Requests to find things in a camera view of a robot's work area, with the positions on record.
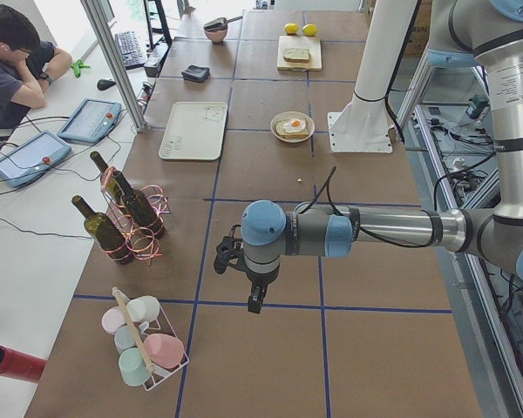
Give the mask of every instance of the box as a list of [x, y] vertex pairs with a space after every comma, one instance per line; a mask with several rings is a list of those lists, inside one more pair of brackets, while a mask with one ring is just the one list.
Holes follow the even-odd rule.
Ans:
[[[369, 26], [375, 5], [376, 0], [370, 0], [368, 7], [364, 12]], [[424, 53], [426, 44], [428, 44], [428, 36], [430, 36], [431, 9], [432, 0], [423, 0], [418, 9], [417, 19], [412, 28], [411, 39], [404, 50], [404, 57], [421, 57]]]

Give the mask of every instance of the bread slice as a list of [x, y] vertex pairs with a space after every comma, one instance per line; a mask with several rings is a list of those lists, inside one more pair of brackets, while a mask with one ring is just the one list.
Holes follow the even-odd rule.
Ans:
[[275, 131], [277, 132], [277, 135], [279, 135], [283, 139], [303, 139], [308, 137], [310, 134], [310, 131], [308, 130], [308, 122], [306, 119], [298, 118], [300, 120], [303, 120], [306, 122], [306, 126], [301, 131], [297, 132], [285, 132], [285, 129], [283, 125], [285, 125], [287, 122], [290, 122], [290, 119], [284, 119], [277, 122], [277, 125], [275, 125]]
[[282, 57], [289, 63], [310, 62], [310, 52], [308, 48], [287, 48], [282, 52]]

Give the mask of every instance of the red cylinder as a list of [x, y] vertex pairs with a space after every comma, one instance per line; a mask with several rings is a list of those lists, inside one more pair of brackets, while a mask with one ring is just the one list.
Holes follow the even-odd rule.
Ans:
[[0, 346], [0, 375], [38, 383], [46, 360]]

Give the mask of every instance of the pan handle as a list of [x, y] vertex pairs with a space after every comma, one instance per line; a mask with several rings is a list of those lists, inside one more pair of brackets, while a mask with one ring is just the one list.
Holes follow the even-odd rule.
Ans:
[[231, 19], [227, 19], [227, 23], [230, 24], [231, 22], [236, 22], [237, 20], [241, 20], [242, 16], [233, 17]]

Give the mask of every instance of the wine bottle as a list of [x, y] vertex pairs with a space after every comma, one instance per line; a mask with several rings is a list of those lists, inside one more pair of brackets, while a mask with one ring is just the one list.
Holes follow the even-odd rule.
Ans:
[[74, 196], [71, 202], [85, 217], [85, 230], [97, 241], [103, 251], [119, 264], [133, 260], [133, 253], [126, 245], [126, 238], [102, 212], [95, 212], [81, 196]]
[[133, 189], [124, 174], [118, 170], [114, 170], [112, 177], [122, 189], [122, 204], [133, 221], [139, 226], [151, 229], [155, 238], [162, 237], [165, 234], [163, 220], [151, 207], [146, 195], [140, 190]]
[[[106, 170], [108, 170], [108, 164], [105, 162], [103, 157], [101, 157], [101, 154], [99, 154], [96, 151], [93, 151], [91, 154], [89, 154], [89, 157], [91, 157], [91, 159], [97, 166], [98, 170], [101, 172], [101, 183], [102, 183]], [[111, 199], [111, 201], [114, 202], [118, 207], [120, 207], [120, 208], [124, 207], [122, 205], [122, 190], [120, 190], [118, 183], [116, 181], [114, 181], [114, 179], [112, 177], [110, 179], [108, 179], [108, 181], [105, 184], [105, 192], [108, 195], [108, 197]]]

